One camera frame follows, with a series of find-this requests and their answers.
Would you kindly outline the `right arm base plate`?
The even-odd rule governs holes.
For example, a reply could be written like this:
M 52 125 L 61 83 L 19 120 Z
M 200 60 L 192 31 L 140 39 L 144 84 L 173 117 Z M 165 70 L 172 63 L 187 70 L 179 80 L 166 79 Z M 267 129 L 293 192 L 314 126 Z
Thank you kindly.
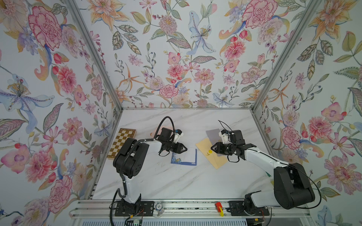
M 270 212 L 267 207 L 255 207 L 249 201 L 243 200 L 228 201 L 229 208 L 227 211 L 232 216 L 269 216 Z

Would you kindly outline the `grey envelope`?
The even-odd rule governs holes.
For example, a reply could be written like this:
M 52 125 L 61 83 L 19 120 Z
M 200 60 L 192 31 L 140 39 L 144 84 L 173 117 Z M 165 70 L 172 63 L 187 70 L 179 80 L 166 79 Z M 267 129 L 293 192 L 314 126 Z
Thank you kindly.
M 212 145 L 216 144 L 217 142 L 222 141 L 222 139 L 219 135 L 220 132 L 221 132 L 220 129 L 213 129 L 213 130 L 206 131 L 207 137 L 210 140 Z

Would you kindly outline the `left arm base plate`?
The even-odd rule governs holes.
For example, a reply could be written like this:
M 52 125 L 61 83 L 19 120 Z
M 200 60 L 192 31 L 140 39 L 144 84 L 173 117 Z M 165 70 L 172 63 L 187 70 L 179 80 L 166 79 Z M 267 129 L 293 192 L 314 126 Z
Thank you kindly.
M 151 217 L 154 214 L 155 210 L 154 201 L 140 201 L 137 203 L 128 203 L 125 200 L 117 202 L 114 207 L 114 216 L 115 217 L 128 217 L 135 216 L 137 213 L 140 213 L 141 216 Z

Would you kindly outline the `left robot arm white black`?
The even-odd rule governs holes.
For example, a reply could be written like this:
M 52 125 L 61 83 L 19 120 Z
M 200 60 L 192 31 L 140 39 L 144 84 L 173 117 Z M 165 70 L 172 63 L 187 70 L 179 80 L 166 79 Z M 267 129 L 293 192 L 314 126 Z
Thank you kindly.
M 136 204 L 141 200 L 140 191 L 132 180 L 140 173 L 148 151 L 154 151 L 158 154 L 163 151 L 177 154 L 186 152 L 187 147 L 179 142 L 182 136 L 181 130 L 172 131 L 168 128 L 162 128 L 161 134 L 156 135 L 155 138 L 140 140 L 128 138 L 125 141 L 113 161 L 113 166 L 123 183 L 123 194 L 120 189 L 117 190 L 117 194 L 122 200 L 130 204 Z

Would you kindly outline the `blue floral letter paper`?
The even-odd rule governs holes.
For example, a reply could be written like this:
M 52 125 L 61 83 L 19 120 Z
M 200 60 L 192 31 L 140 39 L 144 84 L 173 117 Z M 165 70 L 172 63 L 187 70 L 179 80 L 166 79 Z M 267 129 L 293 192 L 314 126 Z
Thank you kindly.
M 172 154 L 171 164 L 196 166 L 198 159 L 197 149 L 190 149 L 181 154 Z

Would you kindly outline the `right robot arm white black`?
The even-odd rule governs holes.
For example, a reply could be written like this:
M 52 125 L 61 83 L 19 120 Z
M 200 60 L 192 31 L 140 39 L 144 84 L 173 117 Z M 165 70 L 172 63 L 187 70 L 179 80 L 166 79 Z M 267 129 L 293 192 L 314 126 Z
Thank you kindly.
M 264 207 L 302 209 L 303 205 L 315 201 L 311 181 L 301 164 L 276 159 L 257 146 L 247 144 L 240 130 L 222 130 L 219 136 L 221 141 L 211 147 L 212 151 L 228 157 L 235 155 L 239 160 L 258 166 L 273 178 L 273 190 L 245 195 L 243 210 L 248 214 L 253 214 Z

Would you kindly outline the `yellow envelope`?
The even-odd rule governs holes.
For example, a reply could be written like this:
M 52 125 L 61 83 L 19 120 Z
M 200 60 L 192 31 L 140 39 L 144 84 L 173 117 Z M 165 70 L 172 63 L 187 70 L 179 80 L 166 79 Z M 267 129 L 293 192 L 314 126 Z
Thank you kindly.
M 207 160 L 212 164 L 212 166 L 215 169 L 219 169 L 228 162 L 228 159 L 224 155 L 219 156 L 217 153 L 212 151 L 211 146 L 212 143 L 208 138 L 196 144 L 196 147 L 207 158 Z

